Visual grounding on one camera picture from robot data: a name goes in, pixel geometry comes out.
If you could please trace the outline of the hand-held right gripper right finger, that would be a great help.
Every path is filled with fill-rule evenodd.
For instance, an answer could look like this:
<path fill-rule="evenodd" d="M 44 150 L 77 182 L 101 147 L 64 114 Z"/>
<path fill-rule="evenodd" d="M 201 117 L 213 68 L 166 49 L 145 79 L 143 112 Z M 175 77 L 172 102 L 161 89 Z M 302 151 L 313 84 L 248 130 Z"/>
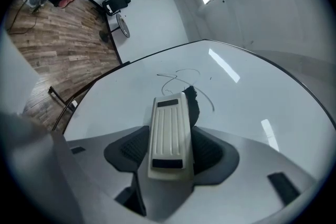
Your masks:
<path fill-rule="evenodd" d="M 207 128 L 192 130 L 197 175 L 172 221 L 293 221 L 316 181 L 272 147 Z"/>

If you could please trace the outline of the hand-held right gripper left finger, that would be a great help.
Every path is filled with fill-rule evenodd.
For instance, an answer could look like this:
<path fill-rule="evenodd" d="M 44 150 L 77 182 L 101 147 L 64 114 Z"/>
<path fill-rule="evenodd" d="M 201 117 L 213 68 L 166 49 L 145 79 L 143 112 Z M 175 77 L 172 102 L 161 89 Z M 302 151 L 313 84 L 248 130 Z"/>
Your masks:
<path fill-rule="evenodd" d="M 138 170 L 148 152 L 149 127 L 69 141 L 80 167 L 114 201 L 145 217 Z"/>

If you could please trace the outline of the white whiteboard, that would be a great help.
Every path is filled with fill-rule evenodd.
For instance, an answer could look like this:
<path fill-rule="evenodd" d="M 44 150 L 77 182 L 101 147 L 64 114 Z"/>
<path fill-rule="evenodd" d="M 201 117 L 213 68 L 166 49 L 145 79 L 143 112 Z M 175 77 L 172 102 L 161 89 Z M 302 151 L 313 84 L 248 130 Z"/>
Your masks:
<path fill-rule="evenodd" d="M 336 126 L 306 87 L 240 48 L 203 40 L 144 57 L 99 79 L 69 121 L 68 140 L 145 124 L 155 97 L 193 85 L 199 126 L 275 144 L 287 155 L 334 149 Z"/>

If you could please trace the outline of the white whiteboard eraser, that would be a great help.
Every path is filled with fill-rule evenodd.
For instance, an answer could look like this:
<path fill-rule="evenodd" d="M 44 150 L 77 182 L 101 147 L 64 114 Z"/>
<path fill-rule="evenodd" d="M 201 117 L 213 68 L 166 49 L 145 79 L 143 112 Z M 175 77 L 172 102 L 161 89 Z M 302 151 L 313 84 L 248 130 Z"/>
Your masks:
<path fill-rule="evenodd" d="M 148 177 L 189 181 L 194 177 L 191 128 L 199 117 L 197 92 L 182 92 L 153 101 L 148 151 Z"/>

